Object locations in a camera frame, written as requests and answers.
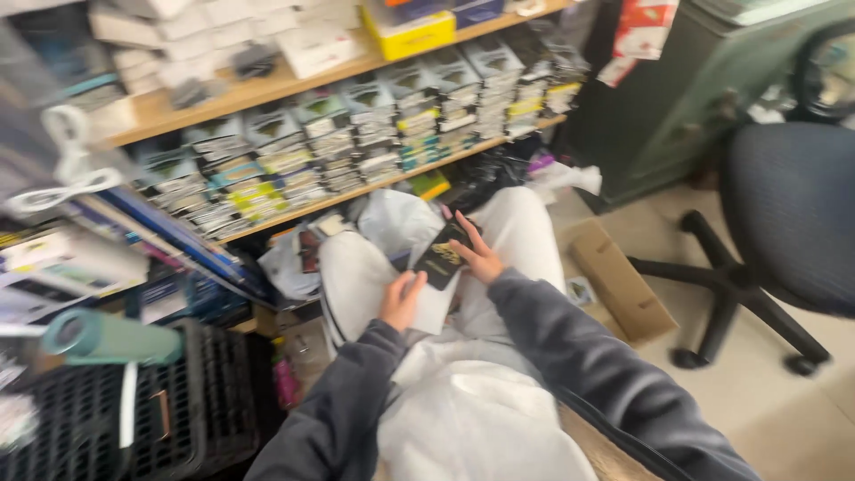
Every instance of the black card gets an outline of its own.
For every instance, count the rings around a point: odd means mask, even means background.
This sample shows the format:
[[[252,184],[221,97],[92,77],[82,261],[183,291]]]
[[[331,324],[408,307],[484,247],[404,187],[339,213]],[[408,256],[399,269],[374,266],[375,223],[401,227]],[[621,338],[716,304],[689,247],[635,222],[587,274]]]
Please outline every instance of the black card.
[[[448,241],[456,240],[468,248],[472,248],[472,241],[463,227],[456,220],[450,220],[439,234],[433,239],[430,247],[422,254],[413,271],[424,270],[427,272],[427,283],[439,290],[444,290],[461,267],[463,258],[451,250]]]

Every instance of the shelving unit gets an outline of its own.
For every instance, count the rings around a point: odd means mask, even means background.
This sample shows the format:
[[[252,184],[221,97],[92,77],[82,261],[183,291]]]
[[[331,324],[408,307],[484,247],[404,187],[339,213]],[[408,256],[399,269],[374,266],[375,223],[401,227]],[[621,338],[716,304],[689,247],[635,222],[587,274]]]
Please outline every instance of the shelving unit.
[[[552,125],[557,125],[561,122],[564,122],[564,120],[566,118],[567,118],[567,116],[557,116],[557,117],[554,117],[552,119],[543,119],[540,122],[538,122],[538,128],[547,128],[547,127],[550,127]],[[327,207],[331,207],[333,205],[340,204],[346,200],[354,199],[356,197],[359,197],[360,195],[363,195],[365,193],[369,193],[373,190],[377,190],[379,188],[390,186],[390,185],[394,184],[395,182],[403,181],[405,179],[409,179],[410,177],[414,177],[414,176],[419,175],[419,174],[424,174],[425,172],[428,172],[429,170],[437,169],[439,167],[442,167],[443,165],[448,165],[449,163],[454,163],[454,162],[456,162],[462,158],[469,157],[469,156],[474,155],[478,152],[483,152],[483,151],[485,151],[487,149],[491,149],[497,145],[502,145],[503,143],[505,143],[507,141],[509,141],[509,139],[506,137],[497,137],[495,139],[485,140],[485,141],[481,142],[480,144],[475,145],[471,149],[468,149],[465,151],[460,151],[454,155],[450,155],[449,157],[446,157],[446,158],[439,160],[437,162],[431,162],[431,163],[422,165],[421,167],[418,167],[416,169],[408,170],[408,171],[404,172],[403,174],[397,175],[391,179],[386,179],[386,180],[381,181],[381,182],[375,182],[375,183],[369,184],[365,187],[361,187],[361,188],[352,190],[348,193],[336,195],[336,196],[331,197],[329,199],[324,199],[324,200],[321,200],[319,202],[314,202],[314,203],[306,205],[304,207],[300,207],[294,211],[290,211],[290,212],[286,213],[284,216],[276,217],[275,219],[270,219],[264,223],[259,223],[258,225],[253,226],[252,229],[247,229],[247,230],[240,232],[238,234],[231,235],[231,236],[227,237],[226,239],[220,240],[220,243],[226,244],[226,243],[234,241],[236,239],[240,239],[241,237],[244,237],[246,235],[255,234],[256,232],[262,231],[264,229],[268,229],[268,228],[271,228],[273,226],[279,225],[281,223],[286,223],[288,221],[294,220],[298,217],[305,216],[306,214],[311,214],[312,212],[319,211],[321,209],[326,209]]]
[[[557,12],[572,2],[574,0],[545,0],[545,8],[535,15],[525,17],[517,14],[504,14],[495,20],[462,28],[457,31],[457,37],[452,43],[456,44],[474,39],[486,33],[496,32],[533,18]],[[285,59],[280,57],[276,69],[266,78],[237,81],[230,69],[220,71],[218,74],[227,83],[226,92],[217,98],[212,98],[208,102],[189,109],[173,110],[169,103],[168,93],[163,89],[137,96],[133,99],[137,127],[114,135],[110,140],[115,145],[130,144],[137,140],[165,134],[397,62],[397,60],[390,62],[383,59],[377,44],[364,28],[353,30],[351,33],[365,49],[365,55],[308,79],[295,78]]]

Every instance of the person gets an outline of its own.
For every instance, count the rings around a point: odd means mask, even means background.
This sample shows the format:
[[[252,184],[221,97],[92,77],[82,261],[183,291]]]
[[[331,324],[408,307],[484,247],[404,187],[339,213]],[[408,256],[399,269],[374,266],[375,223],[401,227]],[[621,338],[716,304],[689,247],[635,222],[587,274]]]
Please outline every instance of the person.
[[[423,302],[424,273],[397,276],[356,233],[321,247],[343,342],[247,481],[759,479],[686,390],[569,302],[535,193],[499,191],[473,215],[482,235],[456,218],[469,274],[437,336],[407,332],[420,310],[448,308]]]

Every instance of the chair wheel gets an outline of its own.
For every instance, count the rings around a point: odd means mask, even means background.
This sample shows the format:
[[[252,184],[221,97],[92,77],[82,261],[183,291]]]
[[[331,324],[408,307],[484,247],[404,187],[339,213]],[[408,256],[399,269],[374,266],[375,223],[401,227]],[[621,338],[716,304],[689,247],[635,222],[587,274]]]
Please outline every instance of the chair wheel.
[[[810,377],[817,373],[819,364],[807,359],[801,354],[793,354],[784,358],[784,366],[787,371],[801,377]]]
[[[671,350],[671,364],[680,369],[700,369],[710,364],[710,361],[702,358],[698,353],[684,348]]]
[[[692,232],[692,226],[698,221],[698,217],[703,219],[703,215],[698,211],[689,211],[680,219],[680,230],[683,232]]]

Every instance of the chair seat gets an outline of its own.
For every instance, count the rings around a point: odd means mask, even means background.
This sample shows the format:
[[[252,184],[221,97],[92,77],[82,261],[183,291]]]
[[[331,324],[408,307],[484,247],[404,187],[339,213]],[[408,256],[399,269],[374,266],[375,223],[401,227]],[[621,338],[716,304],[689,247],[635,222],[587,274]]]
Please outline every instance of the chair seat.
[[[750,126],[723,171],[722,202],[746,265],[814,310],[855,318],[855,131]]]

